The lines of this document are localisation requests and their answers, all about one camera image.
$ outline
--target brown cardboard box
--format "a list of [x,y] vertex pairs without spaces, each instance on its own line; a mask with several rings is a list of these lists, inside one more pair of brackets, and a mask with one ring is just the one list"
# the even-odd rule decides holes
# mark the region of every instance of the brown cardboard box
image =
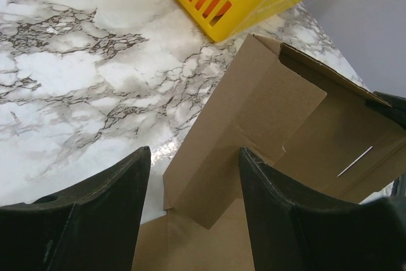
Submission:
[[165,172],[166,208],[211,228],[240,197],[243,146],[315,190],[360,202],[406,161],[406,132],[365,100],[385,104],[291,46],[248,36]]
[[133,271],[254,271],[242,199],[206,230],[169,210],[140,227]]

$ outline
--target white marble table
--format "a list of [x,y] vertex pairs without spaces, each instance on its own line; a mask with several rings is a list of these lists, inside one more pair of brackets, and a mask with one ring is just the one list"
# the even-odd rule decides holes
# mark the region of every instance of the white marble table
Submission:
[[[362,85],[303,6],[250,30]],[[162,174],[246,33],[213,44],[173,0],[0,0],[0,205],[32,202],[143,145],[143,221]]]

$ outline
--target marble surface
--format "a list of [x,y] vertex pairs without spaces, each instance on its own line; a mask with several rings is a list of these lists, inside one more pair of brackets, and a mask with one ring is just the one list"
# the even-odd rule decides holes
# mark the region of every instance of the marble surface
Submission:
[[[248,32],[363,86],[299,4]],[[152,149],[143,221],[162,174],[247,33],[213,44],[174,0],[0,0],[0,205],[32,202]]]

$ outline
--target gray wall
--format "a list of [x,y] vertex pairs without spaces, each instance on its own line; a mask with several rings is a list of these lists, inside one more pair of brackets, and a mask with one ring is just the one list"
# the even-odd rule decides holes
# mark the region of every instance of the gray wall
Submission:
[[305,0],[371,90],[406,96],[406,0]]

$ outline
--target open cardboard box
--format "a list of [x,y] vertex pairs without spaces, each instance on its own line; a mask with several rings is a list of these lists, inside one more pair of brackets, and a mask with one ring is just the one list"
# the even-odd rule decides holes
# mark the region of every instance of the open cardboard box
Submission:
[[138,270],[253,270],[240,147],[351,202],[400,176],[406,131],[366,100],[387,105],[292,46],[248,36],[164,174],[168,215],[140,228],[136,261],[145,241],[163,242],[167,261]]

